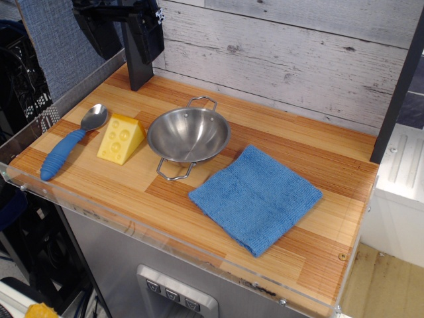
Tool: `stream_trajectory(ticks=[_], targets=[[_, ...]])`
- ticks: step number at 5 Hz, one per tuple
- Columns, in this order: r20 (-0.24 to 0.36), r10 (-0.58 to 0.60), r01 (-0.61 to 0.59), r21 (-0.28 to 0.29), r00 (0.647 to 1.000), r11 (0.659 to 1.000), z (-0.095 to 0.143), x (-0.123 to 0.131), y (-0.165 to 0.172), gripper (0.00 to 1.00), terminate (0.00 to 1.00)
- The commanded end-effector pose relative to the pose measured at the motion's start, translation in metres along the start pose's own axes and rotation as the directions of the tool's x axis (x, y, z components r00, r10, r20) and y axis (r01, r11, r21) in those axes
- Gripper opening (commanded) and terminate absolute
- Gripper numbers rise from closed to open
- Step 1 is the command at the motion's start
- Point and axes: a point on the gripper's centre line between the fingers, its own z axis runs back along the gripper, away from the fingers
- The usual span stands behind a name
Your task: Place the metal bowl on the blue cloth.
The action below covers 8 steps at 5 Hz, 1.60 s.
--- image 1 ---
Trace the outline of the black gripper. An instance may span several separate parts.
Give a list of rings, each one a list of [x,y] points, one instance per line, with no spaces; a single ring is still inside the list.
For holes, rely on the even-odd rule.
[[[73,1],[74,17],[93,46],[105,60],[121,48],[114,23],[125,23],[143,64],[153,62],[164,51],[162,8],[155,1],[135,1],[132,5],[112,5],[107,1]]]

